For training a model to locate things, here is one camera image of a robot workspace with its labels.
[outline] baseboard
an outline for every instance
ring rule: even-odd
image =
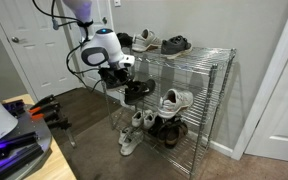
[[[211,141],[211,144],[210,144],[210,148],[228,156],[228,157],[231,157],[232,156],[232,153],[233,153],[233,149],[231,148],[228,148],[226,146],[224,146],[223,144],[220,144],[220,143],[217,143],[215,141]]]
[[[195,132],[192,132],[192,131],[189,131],[189,133],[187,134],[187,136],[191,139],[196,139],[197,138],[197,134]],[[207,142],[207,137],[203,137],[202,138],[202,144],[206,144]],[[224,146],[223,144],[220,144],[218,142],[215,142],[215,141],[211,141],[210,143],[210,148],[228,156],[228,157],[231,157],[232,156],[232,153],[233,153],[233,149],[227,147],[227,146]]]

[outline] metal wire shelf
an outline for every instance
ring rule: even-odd
[[[159,49],[145,53],[136,53],[129,49],[127,50],[123,49],[125,54],[134,55],[136,62],[149,63],[157,65],[158,67],[169,67],[184,72],[206,75],[208,77],[207,85],[204,83],[198,85],[191,84],[187,82],[186,79],[186,82],[171,80],[160,77],[160,75],[140,72],[140,69],[133,68],[133,70],[135,69],[136,74],[144,75],[147,79],[153,79],[156,83],[154,93],[150,96],[146,96],[143,101],[140,101],[135,106],[135,110],[140,108],[142,110],[151,109],[156,111],[159,99],[164,95],[162,93],[165,93],[162,92],[161,86],[166,81],[172,85],[172,88],[178,90],[190,89],[194,91],[192,91],[194,95],[193,105],[188,110],[181,113],[181,119],[188,123],[189,128],[192,128],[189,129],[189,135],[183,137],[174,149],[165,148],[149,134],[146,134],[144,142],[147,147],[171,162],[177,169],[186,174],[188,178],[193,179],[212,139],[212,131],[224,96],[226,83],[236,50],[196,47],[193,48],[189,55],[177,57],[176,60],[167,60],[163,58]],[[223,73],[224,77],[217,75],[219,70],[225,71],[225,73]],[[124,89],[120,89],[118,92],[125,94]],[[130,121],[130,117],[135,111],[134,108],[132,110],[123,108],[121,112],[115,113],[111,116],[109,112],[110,121],[113,124],[112,128],[114,128],[115,125],[116,129],[121,130],[123,127],[129,126],[130,124],[130,122],[125,122],[123,120],[123,118],[125,118],[123,115],[129,114],[127,119]],[[210,123],[210,128],[205,128],[207,123]]]
[[[129,50],[125,49],[124,53],[130,54]],[[179,56],[176,60],[167,60],[161,55],[160,49],[144,53],[131,51],[136,61],[204,75],[209,75],[210,69],[214,64],[217,64],[218,70],[224,69],[230,58],[235,56],[235,53],[235,49],[194,47],[188,55]]]

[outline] black cable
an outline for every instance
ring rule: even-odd
[[[41,13],[47,15],[47,16],[50,16],[50,17],[52,17],[52,18],[56,17],[56,18],[62,18],[62,19],[71,19],[71,20],[77,21],[77,22],[80,23],[80,24],[84,24],[81,20],[76,19],[76,18],[66,17],[66,16],[58,16],[58,15],[49,14],[49,13],[47,13],[47,12],[44,12],[42,9],[40,9],[40,8],[38,7],[38,5],[36,4],[35,0],[32,0],[32,1],[33,1],[34,6],[36,7],[36,9],[39,10]],[[54,9],[54,6],[55,6],[55,0],[53,0],[53,2],[52,2],[52,13],[53,13],[53,11],[54,11],[54,10],[53,10],[53,9]],[[87,30],[87,27],[83,27],[83,29],[84,29],[84,31],[85,31],[85,39],[84,39],[83,42],[87,42],[87,41],[89,41],[89,39],[88,39],[88,30]]]
[[[78,19],[76,19],[76,18],[72,18],[72,17],[58,16],[58,15],[53,15],[53,16],[52,16],[51,14],[48,14],[48,13],[44,12],[42,9],[40,9],[40,8],[37,6],[35,0],[32,0],[32,1],[33,1],[34,6],[36,7],[36,9],[39,10],[41,13],[47,15],[47,16],[56,17],[56,18],[62,18],[62,19],[71,19],[71,20],[75,20],[75,21],[78,21],[78,22],[80,22],[80,23],[83,23],[82,21],[80,21],[80,20],[78,20]]]
[[[52,7],[51,7],[52,19],[54,19],[54,6],[55,6],[55,0],[52,1]]]
[[[70,57],[71,57],[71,54],[74,53],[78,48],[80,48],[83,44],[80,44],[78,46],[76,46],[74,49],[72,49],[66,56],[66,67],[68,69],[68,71],[70,73],[72,73],[75,77],[77,77],[81,82],[82,84],[85,86],[85,88],[90,92],[92,93],[94,90],[95,90],[95,87],[97,86],[97,84],[102,81],[102,80],[98,80],[95,85],[93,86],[92,90],[89,89],[89,87],[85,84],[85,82],[82,80],[82,78],[80,78],[77,74],[80,74],[80,73],[83,73],[83,72],[87,72],[87,71],[91,71],[91,70],[99,70],[98,68],[93,68],[93,69],[88,69],[88,70],[85,70],[85,71],[80,71],[80,72],[75,72],[73,71],[70,66],[69,66],[69,62],[70,62]]]
[[[77,21],[70,21],[67,23],[63,23],[63,24],[58,25],[58,27],[65,26],[65,25],[72,24],[72,23],[77,23]]]

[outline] white robot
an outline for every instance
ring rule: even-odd
[[[73,11],[76,18],[83,23],[92,22],[90,0],[63,0]],[[82,41],[88,39],[85,27],[81,27]],[[119,70],[134,65],[134,56],[126,55],[116,34],[111,29],[98,30],[90,41],[86,41],[81,48],[82,60],[89,66],[99,66],[108,62],[110,68]]]

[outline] shoe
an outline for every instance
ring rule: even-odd
[[[165,147],[173,149],[179,140],[188,133],[187,125],[181,120],[175,121],[170,127],[166,136]]]
[[[122,48],[132,46],[133,38],[129,36],[127,33],[117,33],[116,36]]]
[[[161,143],[161,144],[165,143],[166,137],[167,137],[167,135],[168,135],[168,133],[170,131],[169,127],[172,125],[172,121],[173,121],[173,119],[166,121],[161,126],[161,128],[158,130],[157,140],[158,140],[159,143]]]
[[[177,56],[188,54],[192,51],[192,44],[186,38],[176,36],[168,41],[163,40],[161,54],[167,59],[175,59]]]
[[[140,125],[143,123],[144,117],[146,117],[148,114],[152,114],[153,112],[151,110],[146,111],[137,111],[133,117],[132,117],[132,126],[133,127],[140,127]]]
[[[113,70],[111,68],[101,68],[98,71],[101,79],[106,84],[106,89],[114,90],[122,88],[127,82],[132,81],[133,77],[128,73],[126,68]]]
[[[157,113],[149,113],[145,116],[144,129],[148,130],[154,125],[156,116]]]
[[[121,154],[128,156],[132,154],[138,144],[140,144],[144,139],[143,131],[137,130],[131,133],[130,136],[127,136],[122,144]]]
[[[156,115],[155,116],[155,123],[147,132],[150,135],[152,135],[153,137],[157,137],[158,131],[159,131],[159,129],[161,129],[163,124],[164,124],[164,119],[162,119],[160,116]]]
[[[136,105],[143,100],[145,96],[151,95],[155,90],[155,81],[149,79],[146,82],[134,81],[127,83],[125,89],[125,104]]]
[[[137,52],[144,52],[147,50],[160,48],[162,41],[155,36],[152,31],[145,29],[142,34],[134,35],[132,50]]]
[[[170,119],[181,110],[189,108],[193,104],[193,94],[190,91],[178,91],[170,89],[160,99],[158,115]]]
[[[125,137],[126,137],[126,135],[127,135],[127,134],[130,134],[133,130],[134,130],[133,127],[125,127],[125,128],[123,128],[123,129],[120,131],[120,138],[118,139],[118,143],[119,143],[120,145],[122,145],[122,144],[123,144],[123,141],[124,141],[124,139],[125,139]]]

